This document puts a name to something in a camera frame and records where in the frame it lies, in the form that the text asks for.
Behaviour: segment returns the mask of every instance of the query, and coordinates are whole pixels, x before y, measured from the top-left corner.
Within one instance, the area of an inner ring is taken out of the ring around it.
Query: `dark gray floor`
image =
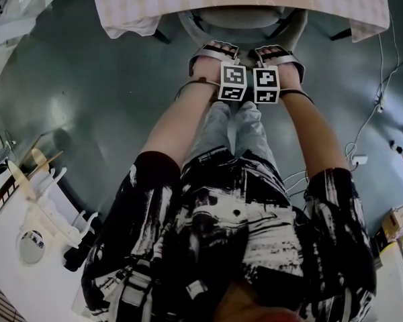
[[[390,9],[403,58],[403,0],[390,0]],[[311,13],[296,49],[307,68],[304,88],[343,147],[373,110],[380,68],[377,37],[358,44],[350,38],[328,39],[348,25],[339,17]],[[175,15],[163,18],[160,27],[172,44],[130,33],[111,40],[100,26],[94,0],[56,0],[0,78],[0,133],[4,136],[7,129],[19,142],[17,157],[42,132],[59,127],[43,150],[64,150],[58,164],[69,170],[68,187],[82,207],[103,216],[150,129],[185,81],[187,59],[196,49]],[[396,63],[391,29],[382,40],[386,75]],[[303,170],[283,106],[261,111],[283,177]],[[403,145],[403,67],[391,80],[386,110],[373,117],[357,151],[369,156],[354,178],[371,232],[388,209],[403,203],[403,161],[389,148],[392,138]],[[301,182],[290,193],[305,185]],[[303,205],[302,195],[292,201]]]

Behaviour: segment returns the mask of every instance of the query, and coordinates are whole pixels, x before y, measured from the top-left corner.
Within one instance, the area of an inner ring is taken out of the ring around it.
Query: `light blue jeans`
[[[187,158],[190,161],[219,146],[231,151],[228,139],[228,122],[230,108],[227,104],[216,101],[212,104],[203,129]],[[266,131],[261,123],[261,112],[252,101],[247,101],[236,113],[236,151],[235,157],[240,157],[247,150],[264,158],[276,167],[275,158],[267,144]]]

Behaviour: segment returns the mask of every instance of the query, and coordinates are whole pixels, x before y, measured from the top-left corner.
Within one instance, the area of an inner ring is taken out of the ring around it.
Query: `chair leg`
[[[352,36],[352,32],[351,32],[351,29],[349,28],[349,29],[339,32],[338,34],[334,35],[333,37],[330,37],[330,39],[331,40],[342,40],[343,38],[351,37],[351,36]]]
[[[214,40],[211,35],[207,34],[195,24],[191,11],[181,11],[178,12],[177,15],[185,31],[200,48]]]
[[[201,30],[201,31],[204,31],[204,29],[203,29],[203,26],[201,25],[201,21],[202,21],[202,19],[201,19],[201,17],[199,17],[198,15],[194,15],[194,24]]]
[[[265,45],[277,44],[286,50],[294,51],[307,23],[308,11],[306,9],[299,9],[281,34],[277,37],[265,40],[264,43]]]
[[[268,40],[270,40],[271,38],[277,37],[284,29],[286,29],[288,27],[288,25],[291,23],[294,15],[298,12],[298,8],[295,8],[290,14],[289,16],[287,16],[285,19],[281,19],[281,23],[279,24],[279,26],[276,28],[275,31],[272,32],[272,34],[267,37]]]
[[[155,33],[152,36],[164,44],[170,44],[170,39],[164,36],[164,34],[158,29],[155,30]]]

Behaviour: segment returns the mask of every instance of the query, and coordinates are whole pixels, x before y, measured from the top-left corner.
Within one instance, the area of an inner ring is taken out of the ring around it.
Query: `black strap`
[[[233,59],[234,59],[234,57],[236,56],[236,52],[231,52],[231,51],[225,50],[225,49],[223,49],[223,48],[217,48],[217,47],[215,47],[215,46],[210,46],[209,44],[208,44],[208,45],[205,45],[205,46],[203,47],[203,49],[212,50],[212,51],[216,51],[216,52],[222,52],[222,53],[225,54],[225,55],[231,56],[231,58],[233,58]]]
[[[215,83],[213,81],[208,81],[207,78],[205,77],[201,77],[197,80],[190,80],[187,81],[186,83],[184,83],[181,88],[177,91],[175,100],[177,100],[179,98],[179,96],[181,95],[182,90],[184,89],[184,87],[186,87],[187,85],[190,85],[191,83],[203,83],[205,85],[212,85],[212,86],[216,86],[216,87],[221,87],[221,85],[219,83]]]
[[[308,94],[303,92],[303,91],[299,91],[298,89],[282,89],[279,92],[279,98],[282,98],[284,95],[290,94],[290,93],[295,93],[295,94],[301,94],[304,95],[306,98],[308,98],[310,100],[310,102],[312,104],[314,104],[314,102],[311,100],[311,98],[309,98]]]

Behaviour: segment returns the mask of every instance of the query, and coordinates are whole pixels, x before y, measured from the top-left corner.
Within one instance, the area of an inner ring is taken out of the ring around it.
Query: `leg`
[[[213,46],[233,51],[227,45]],[[221,61],[209,56],[199,56],[193,65],[193,81],[206,78],[215,83],[221,79]],[[200,122],[206,114],[216,88],[203,83],[191,83],[157,121],[142,151],[160,152],[182,165],[194,143]]]
[[[170,39],[164,36],[164,34],[158,29],[155,30],[155,33],[152,36],[153,38],[159,40],[162,43],[170,44]]]
[[[265,49],[263,54],[275,51]],[[292,63],[280,64],[278,71],[282,89],[302,91],[296,66]],[[330,168],[349,169],[333,130],[315,105],[301,94],[286,94],[281,99],[294,123],[308,177]]]
[[[343,30],[341,32],[339,32],[338,34],[330,37],[331,40],[341,40],[343,38],[346,37],[351,37],[352,36],[352,32],[351,32],[351,28]]]
[[[236,157],[250,150],[277,169],[275,158],[267,144],[266,131],[261,123],[261,112],[252,101],[243,104],[236,114],[236,130]]]
[[[210,150],[225,146],[230,150],[227,126],[230,119],[230,108],[221,101],[216,101],[210,108],[195,145],[185,162],[196,158]]]

